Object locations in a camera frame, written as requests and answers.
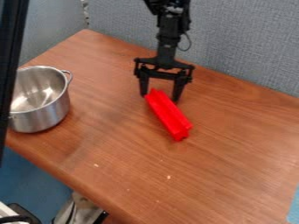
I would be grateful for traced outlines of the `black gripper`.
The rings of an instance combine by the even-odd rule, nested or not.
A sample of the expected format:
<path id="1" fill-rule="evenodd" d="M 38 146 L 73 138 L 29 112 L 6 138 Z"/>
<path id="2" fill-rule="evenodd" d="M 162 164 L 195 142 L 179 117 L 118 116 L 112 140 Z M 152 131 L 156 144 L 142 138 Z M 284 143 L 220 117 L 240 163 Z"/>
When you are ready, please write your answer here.
<path id="1" fill-rule="evenodd" d="M 172 101 L 177 102 L 187 83 L 192 81 L 195 66 L 173 61 L 169 65 L 160 65 L 156 58 L 134 58 L 134 76 L 138 79 L 140 95 L 148 92 L 149 79 L 173 81 Z"/>

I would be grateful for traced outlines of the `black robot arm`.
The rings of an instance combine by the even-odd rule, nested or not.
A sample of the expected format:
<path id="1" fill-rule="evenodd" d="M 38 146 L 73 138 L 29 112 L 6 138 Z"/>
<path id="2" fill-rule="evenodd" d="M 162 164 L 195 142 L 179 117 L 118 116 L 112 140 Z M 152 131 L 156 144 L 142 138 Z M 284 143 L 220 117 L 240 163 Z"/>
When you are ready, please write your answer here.
<path id="1" fill-rule="evenodd" d="M 173 81 L 172 101 L 177 102 L 187 83 L 192 81 L 195 66 L 175 59 L 181 35 L 188 37 L 191 27 L 191 0 L 144 0 L 148 10 L 157 17 L 157 50 L 152 58 L 134 58 L 134 76 L 140 95 L 148 92 L 149 79 Z"/>

